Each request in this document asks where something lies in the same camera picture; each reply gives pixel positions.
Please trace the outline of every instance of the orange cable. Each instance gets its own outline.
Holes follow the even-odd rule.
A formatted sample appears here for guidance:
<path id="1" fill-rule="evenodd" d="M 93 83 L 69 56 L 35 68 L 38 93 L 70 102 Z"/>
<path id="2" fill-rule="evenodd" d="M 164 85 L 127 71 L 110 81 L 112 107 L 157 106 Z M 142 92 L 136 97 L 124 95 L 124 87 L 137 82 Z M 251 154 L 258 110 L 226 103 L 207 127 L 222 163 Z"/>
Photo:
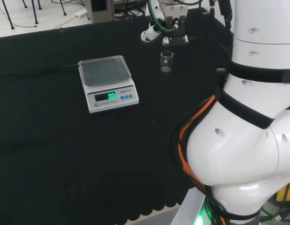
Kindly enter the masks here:
<path id="1" fill-rule="evenodd" d="M 215 96 L 213 95 L 210 100 L 195 114 L 195 116 L 192 117 L 191 120 L 194 120 L 196 119 L 198 116 L 200 116 L 212 103 L 213 101 L 215 100 Z M 182 128 L 181 130 L 181 133 L 179 134 L 179 140 L 181 141 L 182 138 L 183 138 L 183 135 L 185 133 L 185 131 L 187 130 L 187 128 L 192 124 L 191 123 L 191 120 L 190 122 Z M 179 153 L 179 156 L 182 160 L 182 163 L 183 163 L 183 170 L 189 175 L 191 176 L 194 180 L 196 180 L 199 184 L 201 184 L 202 186 L 202 190 L 205 190 L 205 185 L 203 183 L 201 183 L 198 178 L 193 174 L 189 164 L 186 162 L 186 160 L 184 159 L 183 157 L 183 151 L 182 151 L 182 147 L 180 145 L 180 143 L 178 144 L 178 153 Z"/>
<path id="2" fill-rule="evenodd" d="M 225 222 L 225 220 L 223 219 L 223 217 L 220 217 L 220 218 L 221 218 L 222 224 L 223 224 L 223 225 L 226 225 L 226 222 Z"/>

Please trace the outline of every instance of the white robot link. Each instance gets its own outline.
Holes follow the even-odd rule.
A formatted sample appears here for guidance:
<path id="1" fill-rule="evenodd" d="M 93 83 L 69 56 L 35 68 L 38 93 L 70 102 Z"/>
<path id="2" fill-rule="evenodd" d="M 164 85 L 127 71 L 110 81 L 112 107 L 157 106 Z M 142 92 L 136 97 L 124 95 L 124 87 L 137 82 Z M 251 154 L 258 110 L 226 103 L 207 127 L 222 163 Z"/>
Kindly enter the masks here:
<path id="1" fill-rule="evenodd" d="M 236 0 L 224 90 L 187 144 L 192 172 L 228 213 L 252 218 L 290 183 L 290 0 Z"/>

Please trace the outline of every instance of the power strip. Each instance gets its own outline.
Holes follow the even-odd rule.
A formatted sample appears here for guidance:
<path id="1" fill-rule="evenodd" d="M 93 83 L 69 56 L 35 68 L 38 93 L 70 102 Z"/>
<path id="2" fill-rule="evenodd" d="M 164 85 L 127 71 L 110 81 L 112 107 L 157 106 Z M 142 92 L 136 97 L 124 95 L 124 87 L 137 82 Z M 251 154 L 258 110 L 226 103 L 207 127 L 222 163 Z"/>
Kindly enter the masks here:
<path id="1" fill-rule="evenodd" d="M 75 16 L 78 18 L 82 18 L 88 14 L 87 10 L 84 8 L 78 12 L 75 13 Z"/>

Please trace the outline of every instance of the digital scale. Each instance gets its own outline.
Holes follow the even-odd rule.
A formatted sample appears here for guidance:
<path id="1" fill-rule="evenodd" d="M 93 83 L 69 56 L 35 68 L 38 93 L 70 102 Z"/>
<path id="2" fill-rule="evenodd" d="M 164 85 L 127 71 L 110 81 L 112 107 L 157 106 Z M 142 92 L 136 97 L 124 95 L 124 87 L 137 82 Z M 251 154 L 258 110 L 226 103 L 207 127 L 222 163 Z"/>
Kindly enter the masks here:
<path id="1" fill-rule="evenodd" d="M 123 56 L 84 60 L 78 66 L 90 113 L 139 103 Z"/>

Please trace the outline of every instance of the yellow object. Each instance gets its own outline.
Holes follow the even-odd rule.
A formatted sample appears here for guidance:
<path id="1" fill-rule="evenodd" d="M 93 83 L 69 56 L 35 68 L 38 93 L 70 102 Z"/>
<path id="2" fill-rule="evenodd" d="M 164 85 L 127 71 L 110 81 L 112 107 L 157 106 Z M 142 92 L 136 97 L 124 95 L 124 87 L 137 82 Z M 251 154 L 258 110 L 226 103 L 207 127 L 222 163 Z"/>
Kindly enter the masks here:
<path id="1" fill-rule="evenodd" d="M 287 188 L 287 186 L 284 186 L 281 190 L 279 190 L 277 192 L 276 200 L 278 202 L 282 202 L 284 200 L 284 195 L 285 195 L 286 188 Z M 289 190 L 288 190 L 288 195 L 287 195 L 286 201 L 290 202 L 290 187 L 289 187 Z"/>

